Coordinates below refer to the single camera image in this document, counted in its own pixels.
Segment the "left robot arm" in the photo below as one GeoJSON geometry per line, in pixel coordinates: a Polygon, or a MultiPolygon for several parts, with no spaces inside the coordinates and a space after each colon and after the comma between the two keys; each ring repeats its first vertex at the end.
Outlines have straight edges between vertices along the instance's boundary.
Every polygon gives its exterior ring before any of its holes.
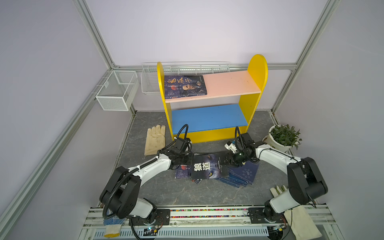
{"type": "Polygon", "coordinates": [[[158,217],[157,206],[151,201],[139,198],[141,186],[156,175],[186,165],[191,157],[192,143],[187,137],[189,125],[179,130],[175,139],[157,151],[152,159],[131,168],[118,167],[100,195],[104,205],[103,219],[141,218],[153,223],[158,217]]]}

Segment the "dark wolf cover book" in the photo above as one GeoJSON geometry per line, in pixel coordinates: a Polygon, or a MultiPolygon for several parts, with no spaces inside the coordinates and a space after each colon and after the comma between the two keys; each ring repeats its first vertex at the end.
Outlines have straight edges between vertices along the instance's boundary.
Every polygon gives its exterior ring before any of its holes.
{"type": "Polygon", "coordinates": [[[227,157],[226,152],[194,154],[191,164],[191,179],[209,180],[228,177],[229,169],[225,165],[227,157]]]}

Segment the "purple book with old man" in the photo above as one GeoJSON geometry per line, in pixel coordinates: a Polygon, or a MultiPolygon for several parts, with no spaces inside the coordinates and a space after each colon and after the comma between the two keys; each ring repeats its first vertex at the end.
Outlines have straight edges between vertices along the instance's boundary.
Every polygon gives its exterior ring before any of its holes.
{"type": "Polygon", "coordinates": [[[203,75],[165,76],[165,99],[205,96],[208,94],[203,75]]]}

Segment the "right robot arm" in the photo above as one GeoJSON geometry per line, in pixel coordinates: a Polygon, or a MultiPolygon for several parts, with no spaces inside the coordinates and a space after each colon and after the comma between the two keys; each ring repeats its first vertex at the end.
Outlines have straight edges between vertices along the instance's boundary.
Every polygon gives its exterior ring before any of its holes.
{"type": "Polygon", "coordinates": [[[235,128],[235,139],[227,142],[225,147],[230,151],[226,164],[233,170],[266,162],[287,175],[288,189],[266,201],[260,214],[269,223],[279,220],[285,211],[313,203],[328,192],[323,175],[312,158],[295,157],[263,141],[255,142],[248,133],[241,134],[239,127],[235,128]]]}

